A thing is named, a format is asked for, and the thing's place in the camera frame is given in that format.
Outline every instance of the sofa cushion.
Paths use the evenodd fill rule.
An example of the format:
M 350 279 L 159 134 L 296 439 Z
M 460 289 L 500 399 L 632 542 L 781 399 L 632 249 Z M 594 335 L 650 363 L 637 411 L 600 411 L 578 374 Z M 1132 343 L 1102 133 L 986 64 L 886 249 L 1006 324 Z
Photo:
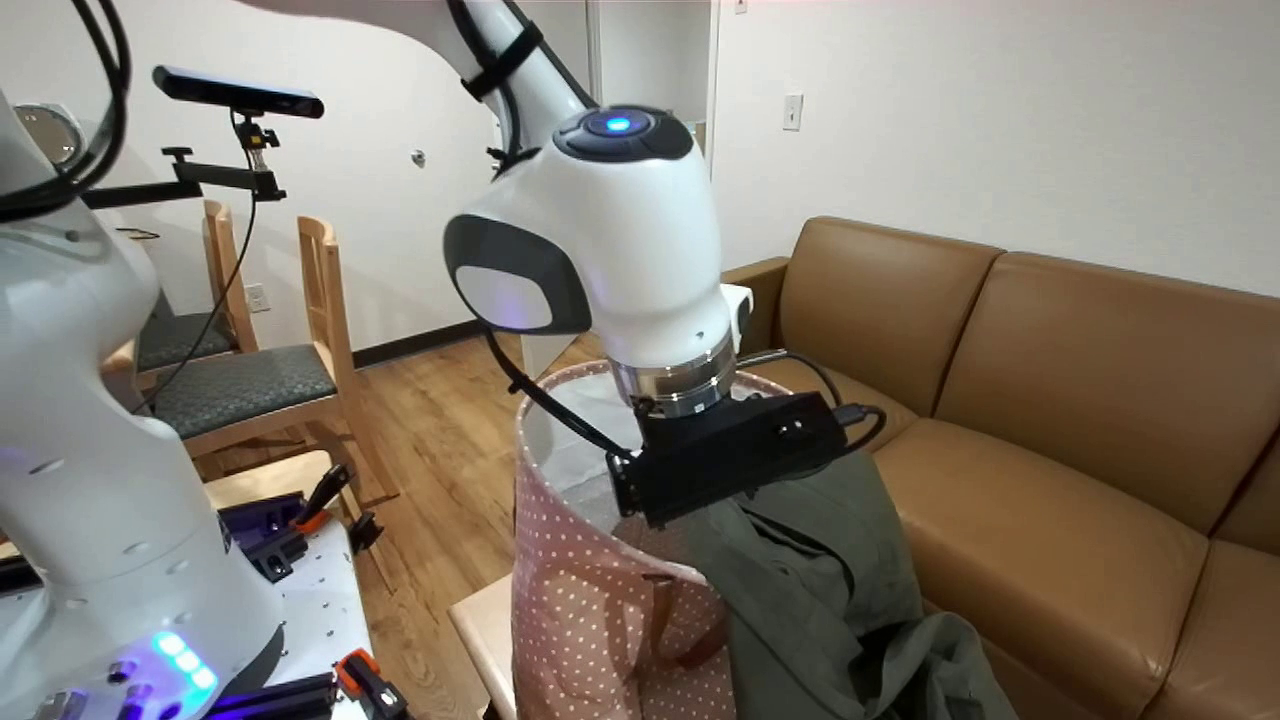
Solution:
M 783 384 L 789 392 L 819 392 L 831 405 L 826 381 L 798 360 L 759 363 L 754 370 Z M 888 444 L 898 432 L 903 432 L 918 420 L 918 411 L 907 405 L 878 392 L 871 384 L 861 384 L 836 366 L 826 366 L 826 370 L 831 374 L 843 405 L 878 405 L 886 411 L 886 432 L 871 439 L 871 449 Z
M 1215 535 L 1280 556 L 1280 432 Z
M 810 220 L 781 290 L 781 338 L 933 411 L 998 249 Z
M 1000 254 L 938 417 L 1207 530 L 1280 420 L 1280 300 Z
M 1153 715 L 1280 715 L 1280 560 L 1213 542 Z
M 878 453 L 925 596 L 1102 715 L 1156 694 L 1206 535 L 1076 468 L 918 420 Z

